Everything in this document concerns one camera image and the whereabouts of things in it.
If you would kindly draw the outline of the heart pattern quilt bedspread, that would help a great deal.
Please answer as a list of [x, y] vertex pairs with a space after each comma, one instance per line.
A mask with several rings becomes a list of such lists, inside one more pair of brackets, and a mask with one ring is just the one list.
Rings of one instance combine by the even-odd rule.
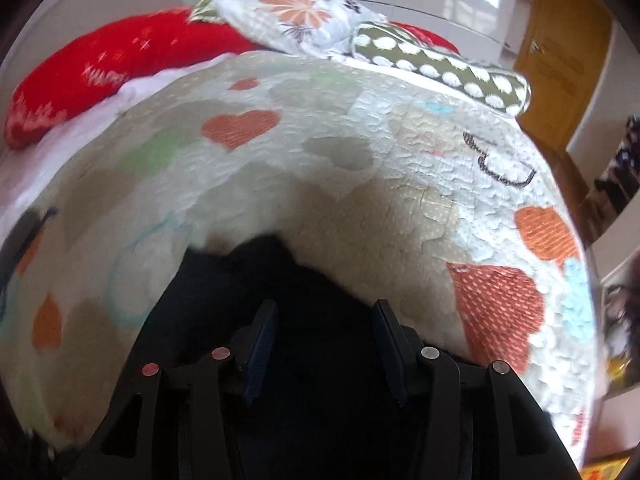
[[1, 379], [54, 448], [96, 430], [186, 248], [275, 232], [435, 346], [508, 362], [584, 459], [597, 334], [582, 241], [518, 124], [440, 84], [231, 55], [127, 110], [28, 209], [43, 224], [1, 289]]

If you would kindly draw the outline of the white floral pillow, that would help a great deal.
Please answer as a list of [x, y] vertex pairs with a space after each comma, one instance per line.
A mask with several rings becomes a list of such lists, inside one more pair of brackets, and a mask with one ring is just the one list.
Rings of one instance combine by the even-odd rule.
[[227, 24], [271, 50], [326, 58], [347, 52], [360, 24], [386, 17], [356, 0], [200, 0], [190, 20]]

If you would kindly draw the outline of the black pants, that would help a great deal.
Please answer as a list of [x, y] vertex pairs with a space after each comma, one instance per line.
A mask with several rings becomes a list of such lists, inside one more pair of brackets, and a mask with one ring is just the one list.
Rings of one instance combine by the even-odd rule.
[[273, 304], [264, 376], [224, 426], [231, 479], [424, 479], [409, 463], [392, 355], [374, 305], [261, 236], [218, 256], [188, 250], [146, 319], [116, 391], [144, 364], [177, 367], [232, 347]]

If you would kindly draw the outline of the red long pillow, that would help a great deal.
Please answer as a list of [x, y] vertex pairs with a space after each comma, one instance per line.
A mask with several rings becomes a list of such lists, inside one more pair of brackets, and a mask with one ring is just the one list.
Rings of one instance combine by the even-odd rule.
[[15, 88], [3, 140], [12, 150], [38, 143], [52, 128], [114, 96], [127, 81], [219, 55], [271, 50], [227, 24], [192, 22], [180, 6], [108, 23], [57, 50]]

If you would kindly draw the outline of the white shelf unit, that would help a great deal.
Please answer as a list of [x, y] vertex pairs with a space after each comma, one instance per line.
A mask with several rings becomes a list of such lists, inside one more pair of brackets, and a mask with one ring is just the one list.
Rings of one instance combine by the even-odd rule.
[[639, 117], [586, 205], [599, 237], [588, 248], [594, 271], [599, 363], [586, 460], [622, 455], [639, 443]]

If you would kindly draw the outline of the green white dotted pillow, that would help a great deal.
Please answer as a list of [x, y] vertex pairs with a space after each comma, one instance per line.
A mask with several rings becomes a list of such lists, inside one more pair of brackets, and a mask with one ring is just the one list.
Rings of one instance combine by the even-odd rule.
[[506, 116], [523, 115], [532, 99], [532, 87], [525, 76], [469, 61], [391, 22], [360, 24], [350, 46], [352, 56], [360, 61], [434, 80]]

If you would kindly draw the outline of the wooden door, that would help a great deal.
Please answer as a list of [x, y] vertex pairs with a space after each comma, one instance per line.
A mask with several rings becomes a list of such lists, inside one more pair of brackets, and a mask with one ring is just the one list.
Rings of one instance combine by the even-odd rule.
[[613, 19], [602, 0], [533, 0], [515, 70], [532, 89], [521, 128], [563, 153], [591, 101]]

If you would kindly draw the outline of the white headboard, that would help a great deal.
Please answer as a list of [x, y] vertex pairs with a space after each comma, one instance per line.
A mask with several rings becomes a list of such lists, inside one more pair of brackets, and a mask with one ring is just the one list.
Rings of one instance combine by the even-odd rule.
[[182, 0], [43, 0], [2, 60], [1, 107], [8, 107], [13, 91], [34, 68], [72, 40], [112, 21], [181, 3]]

